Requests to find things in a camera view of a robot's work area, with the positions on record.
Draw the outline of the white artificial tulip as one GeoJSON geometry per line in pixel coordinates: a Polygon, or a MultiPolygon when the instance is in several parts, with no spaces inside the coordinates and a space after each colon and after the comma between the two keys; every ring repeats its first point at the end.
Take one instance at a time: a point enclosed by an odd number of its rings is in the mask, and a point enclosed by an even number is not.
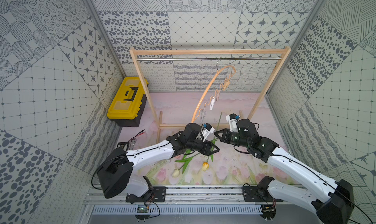
{"type": "Polygon", "coordinates": [[[186,171],[186,169],[187,169],[187,167],[188,167],[188,165],[189,165],[189,163],[191,162],[191,161],[189,161],[189,162],[186,162],[186,163],[182,163],[182,166],[179,168],[179,169],[175,169],[174,171],[173,171],[173,173],[172,173],[172,177],[173,178],[177,178],[178,176],[180,176],[180,175],[182,175],[185,171],[186,171]]]}

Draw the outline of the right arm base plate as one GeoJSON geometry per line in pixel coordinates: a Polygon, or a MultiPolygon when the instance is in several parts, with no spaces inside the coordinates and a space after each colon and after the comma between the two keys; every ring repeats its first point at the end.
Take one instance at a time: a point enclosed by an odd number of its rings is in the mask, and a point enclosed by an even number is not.
{"type": "Polygon", "coordinates": [[[257,186],[242,186],[242,195],[245,202],[262,202],[273,204],[275,202],[283,202],[281,199],[271,197],[267,190],[258,188],[257,186]]]}

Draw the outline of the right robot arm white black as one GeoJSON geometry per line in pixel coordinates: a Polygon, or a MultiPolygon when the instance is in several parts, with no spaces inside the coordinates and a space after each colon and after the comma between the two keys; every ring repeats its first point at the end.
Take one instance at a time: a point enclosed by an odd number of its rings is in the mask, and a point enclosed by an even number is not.
{"type": "Polygon", "coordinates": [[[354,210],[353,187],[336,181],[294,158],[273,140],[259,136],[249,119],[229,120],[230,128],[214,132],[222,143],[244,147],[255,158],[280,169],[303,187],[295,187],[265,176],[258,183],[261,194],[283,200],[317,215],[324,224],[346,224],[354,210]]]}

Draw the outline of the wooden curved clothes hanger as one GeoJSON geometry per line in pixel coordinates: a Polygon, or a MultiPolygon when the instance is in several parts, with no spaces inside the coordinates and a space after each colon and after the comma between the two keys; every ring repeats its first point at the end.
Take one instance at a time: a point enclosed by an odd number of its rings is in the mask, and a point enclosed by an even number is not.
{"type": "Polygon", "coordinates": [[[212,99],[219,99],[219,93],[230,86],[231,78],[237,72],[235,66],[228,61],[217,58],[214,64],[194,64],[182,66],[183,89],[189,91],[203,91],[191,122],[199,120],[205,107],[209,107],[212,99]]]}

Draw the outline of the wooden clothes rack frame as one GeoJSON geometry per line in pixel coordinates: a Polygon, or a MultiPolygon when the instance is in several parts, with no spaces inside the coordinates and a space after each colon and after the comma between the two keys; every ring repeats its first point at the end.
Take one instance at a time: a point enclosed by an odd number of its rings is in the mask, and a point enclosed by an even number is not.
{"type": "MultiPolygon", "coordinates": [[[[261,102],[263,101],[267,91],[269,90],[270,86],[274,82],[274,79],[276,78],[277,74],[279,74],[282,66],[285,64],[288,56],[290,55],[290,52],[292,49],[290,47],[285,47],[284,49],[245,49],[245,50],[136,50],[135,48],[130,48],[129,52],[132,57],[133,63],[135,65],[136,71],[138,73],[138,76],[140,78],[141,84],[143,86],[143,89],[145,91],[145,95],[147,97],[147,101],[149,102],[151,111],[153,113],[155,122],[157,124],[157,142],[160,140],[160,133],[161,129],[182,129],[185,127],[185,124],[162,124],[162,116],[163,112],[160,112],[160,115],[157,116],[157,112],[155,110],[150,91],[148,88],[148,85],[146,83],[145,76],[141,70],[141,66],[139,61],[146,61],[146,59],[138,59],[138,55],[220,55],[220,54],[280,54],[280,57],[272,57],[271,59],[278,60],[276,66],[274,67],[272,73],[270,74],[269,79],[267,80],[263,90],[259,94],[252,110],[250,111],[247,119],[251,120],[254,114],[256,113],[258,107],[260,106],[261,102]]],[[[214,96],[217,96],[221,90],[225,90],[230,82],[230,79],[232,76],[236,73],[236,69],[233,65],[227,65],[221,68],[220,70],[217,70],[216,74],[211,79],[210,83],[206,87],[204,93],[202,94],[202,97],[200,101],[198,102],[198,105],[194,111],[191,123],[194,123],[196,119],[200,116],[199,110],[200,106],[208,93],[210,87],[218,77],[218,75],[223,72],[226,68],[232,68],[233,72],[229,78],[225,80],[223,84],[220,85],[220,88],[214,92],[214,96]]]]}

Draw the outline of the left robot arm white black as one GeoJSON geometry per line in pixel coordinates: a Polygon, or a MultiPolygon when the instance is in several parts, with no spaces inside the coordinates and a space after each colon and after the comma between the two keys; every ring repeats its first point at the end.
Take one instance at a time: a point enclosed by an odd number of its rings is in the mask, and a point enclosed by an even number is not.
{"type": "Polygon", "coordinates": [[[210,124],[198,125],[189,123],[183,131],[179,131],[166,140],[138,150],[125,151],[119,147],[95,170],[104,197],[113,198],[121,192],[138,198],[149,198],[153,190],[147,177],[137,177],[134,172],[161,160],[171,159],[184,154],[187,150],[210,156],[219,152],[219,148],[207,137],[214,133],[210,124]]]}

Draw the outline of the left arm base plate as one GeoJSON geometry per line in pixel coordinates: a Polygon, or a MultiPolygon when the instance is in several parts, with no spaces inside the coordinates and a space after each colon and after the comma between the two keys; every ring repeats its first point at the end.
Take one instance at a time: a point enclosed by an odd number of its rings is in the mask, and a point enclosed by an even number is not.
{"type": "Polygon", "coordinates": [[[132,194],[128,194],[126,197],[126,202],[134,204],[136,202],[165,202],[166,197],[166,187],[165,186],[156,186],[152,189],[149,189],[144,195],[141,197],[137,197],[132,194]]]}

